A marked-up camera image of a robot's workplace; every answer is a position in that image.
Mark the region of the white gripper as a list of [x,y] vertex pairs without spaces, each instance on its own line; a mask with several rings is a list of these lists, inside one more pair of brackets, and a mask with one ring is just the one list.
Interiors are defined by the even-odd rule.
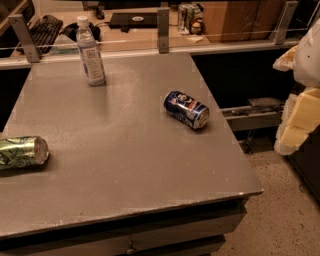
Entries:
[[293,69],[297,82],[314,87],[299,95],[290,94],[285,102],[274,150],[280,155],[291,155],[320,125],[320,89],[317,89],[320,87],[320,19],[298,47],[290,48],[275,60],[273,68],[282,72]]

